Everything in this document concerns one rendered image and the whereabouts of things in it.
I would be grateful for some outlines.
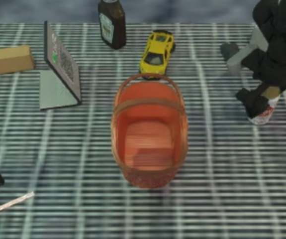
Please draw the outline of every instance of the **blurry backdrop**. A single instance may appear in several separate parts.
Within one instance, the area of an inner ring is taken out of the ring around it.
[[[99,0],[0,0],[0,22],[96,22]],[[121,0],[127,22],[252,22],[258,0]]]

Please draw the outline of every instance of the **orange basket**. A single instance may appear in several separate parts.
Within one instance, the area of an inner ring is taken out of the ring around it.
[[[133,83],[140,77],[158,81]],[[128,78],[115,96],[112,152],[124,178],[140,188],[168,184],[188,151],[188,121],[182,94],[170,78],[142,73]]]

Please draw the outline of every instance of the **green logo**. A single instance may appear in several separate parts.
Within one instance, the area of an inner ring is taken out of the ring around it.
[[[57,63],[58,61],[58,55],[55,52],[52,53],[52,60],[54,63]]]

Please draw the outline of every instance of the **open laptop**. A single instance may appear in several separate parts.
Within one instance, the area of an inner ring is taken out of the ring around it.
[[[40,71],[40,109],[81,104],[79,67],[48,21],[44,22],[44,60],[49,70]]]

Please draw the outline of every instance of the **basket handle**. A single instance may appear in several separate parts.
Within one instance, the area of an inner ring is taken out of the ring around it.
[[[162,80],[164,80],[164,81],[167,81],[168,83],[170,83],[170,84],[174,87],[174,89],[175,89],[175,91],[176,91],[176,94],[177,94],[177,96],[178,96],[178,98],[179,98],[179,100],[180,100],[180,105],[181,105],[182,107],[185,107],[184,99],[183,99],[182,93],[181,93],[181,91],[180,91],[178,85],[177,85],[172,79],[170,79],[169,77],[164,76],[164,75],[154,74],[154,73],[140,73],[140,74],[137,74],[137,75],[134,75],[134,76],[131,76],[131,77],[127,78],[127,80],[124,81],[124,82],[120,85],[120,87],[119,87],[119,89],[118,89],[118,92],[117,92],[117,94],[116,94],[116,96],[115,96],[114,106],[118,105],[119,97],[120,97],[122,91],[124,90],[125,86],[126,86],[128,83],[130,83],[131,81],[136,80],[136,79],[138,79],[138,78],[140,78],[140,77],[160,78],[160,79],[162,79]]]
[[[162,105],[177,110],[182,116],[185,115],[184,107],[182,107],[176,102],[168,101],[161,98],[138,98],[133,100],[127,100],[117,105],[114,108],[114,116],[119,115],[120,113],[131,107],[139,105]]]

